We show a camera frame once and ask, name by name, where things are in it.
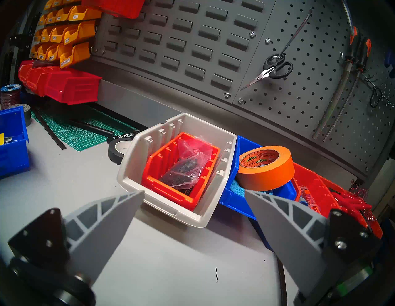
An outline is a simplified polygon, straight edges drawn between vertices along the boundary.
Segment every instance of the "metal bolt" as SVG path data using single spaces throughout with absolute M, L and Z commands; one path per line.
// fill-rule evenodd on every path
M 336 240 L 335 241 L 335 246 L 339 249 L 339 250 L 345 250 L 347 247 L 347 244 L 344 241 L 341 240 Z

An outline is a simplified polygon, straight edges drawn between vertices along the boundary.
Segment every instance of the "white plastic bin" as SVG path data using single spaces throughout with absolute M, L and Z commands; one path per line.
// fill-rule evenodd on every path
M 204 140 L 221 149 L 206 191 L 192 212 L 141 185 L 148 158 L 181 132 Z M 163 124 L 157 124 L 133 139 L 120 165 L 118 183 L 128 192 L 144 190 L 144 202 L 170 217 L 190 226 L 205 227 L 218 204 L 230 174 L 237 136 L 186 113 Z

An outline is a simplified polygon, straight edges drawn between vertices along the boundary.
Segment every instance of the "workbench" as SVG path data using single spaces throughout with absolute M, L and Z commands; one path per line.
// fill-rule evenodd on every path
M 68 145 L 60 150 L 35 120 L 27 131 L 30 170 L 0 180 L 6 264 L 13 256 L 8 240 L 47 209 L 58 207 L 66 216 L 85 203 L 126 193 L 107 143 L 82 152 Z M 297 287 L 287 271 L 285 277 L 293 305 Z M 222 205 L 198 229 L 143 203 L 92 290 L 98 306 L 280 305 L 274 253 L 247 217 Z

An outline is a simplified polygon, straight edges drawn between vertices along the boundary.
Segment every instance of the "plastic bag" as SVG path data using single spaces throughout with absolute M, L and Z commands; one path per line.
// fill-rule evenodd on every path
M 160 179 L 177 190 L 190 190 L 199 181 L 200 174 L 213 153 L 213 148 L 199 138 L 178 140 L 180 160 Z

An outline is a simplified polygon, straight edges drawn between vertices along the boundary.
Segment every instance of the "storage bin label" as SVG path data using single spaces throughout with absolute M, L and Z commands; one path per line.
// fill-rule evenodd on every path
M 64 65 L 66 65 L 67 63 L 70 63 L 70 57 L 67 59 L 67 60 L 64 60 L 61 64 L 60 64 L 60 66 L 62 67 L 62 66 L 64 66 Z

